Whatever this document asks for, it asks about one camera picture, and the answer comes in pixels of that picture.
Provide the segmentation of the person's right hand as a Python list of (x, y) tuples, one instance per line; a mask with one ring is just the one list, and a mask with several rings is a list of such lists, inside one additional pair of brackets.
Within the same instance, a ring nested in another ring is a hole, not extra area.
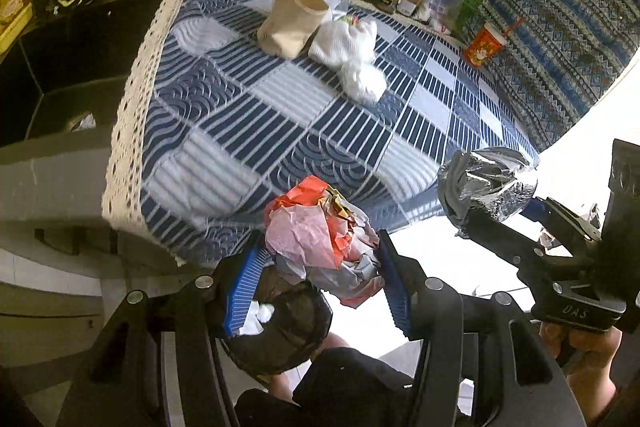
[(616, 396), (611, 367), (623, 333), (616, 327), (606, 333), (590, 333), (542, 322), (539, 334), (553, 358), (559, 356), (564, 340), (570, 347), (584, 352), (566, 379), (585, 422), (594, 425)]

